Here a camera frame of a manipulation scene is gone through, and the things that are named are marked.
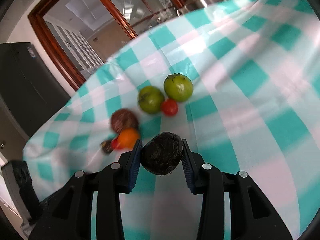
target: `teal and white tablecloth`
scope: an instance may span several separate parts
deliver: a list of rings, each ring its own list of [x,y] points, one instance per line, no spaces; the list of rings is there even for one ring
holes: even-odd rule
[[[145,32],[28,141],[37,195],[118,160],[121,152],[105,156],[99,144],[113,135],[111,114],[127,107],[144,143],[170,131],[221,171],[247,171],[297,239],[320,206],[319,49],[320,22],[306,0],[229,0]],[[193,81],[191,99],[174,118],[140,111],[139,89],[163,90],[171,73]],[[168,176],[141,167],[133,192],[120,198],[126,240],[196,239],[202,196],[188,190],[181,164]]]

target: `red cherry tomato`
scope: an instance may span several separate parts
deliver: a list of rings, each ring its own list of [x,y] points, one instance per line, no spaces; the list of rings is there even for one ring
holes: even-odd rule
[[[161,104],[161,111],[167,116],[174,116],[178,112],[178,104],[173,99],[169,98]]]
[[[118,142],[118,137],[114,138],[111,141],[111,148],[114,150],[121,150],[123,147],[121,147],[120,143]]]

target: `wooden window frame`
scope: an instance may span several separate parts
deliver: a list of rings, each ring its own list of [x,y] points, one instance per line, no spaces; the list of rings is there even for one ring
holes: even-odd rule
[[[31,26],[38,37],[40,43],[44,47],[50,59],[53,61],[57,69],[77,91],[86,81],[79,70],[74,66],[67,54],[63,51],[58,41],[55,39],[48,26],[43,19],[43,16],[58,2],[59,0],[41,0],[28,15]],[[107,8],[113,18],[119,23],[124,32],[130,39],[137,37],[132,26],[125,20],[124,16],[119,12],[111,0],[100,0]],[[171,0],[175,7],[181,8],[185,0]]]

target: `window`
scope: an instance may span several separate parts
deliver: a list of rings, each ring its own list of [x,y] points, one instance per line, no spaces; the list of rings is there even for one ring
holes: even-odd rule
[[[184,0],[42,0],[29,20],[44,49],[77,90],[113,53],[176,17]]]

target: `orange ball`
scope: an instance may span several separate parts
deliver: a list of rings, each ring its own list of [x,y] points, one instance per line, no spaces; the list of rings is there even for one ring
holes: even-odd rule
[[[139,132],[135,128],[127,128],[119,134],[118,143],[121,147],[132,150],[138,139],[140,139]]]

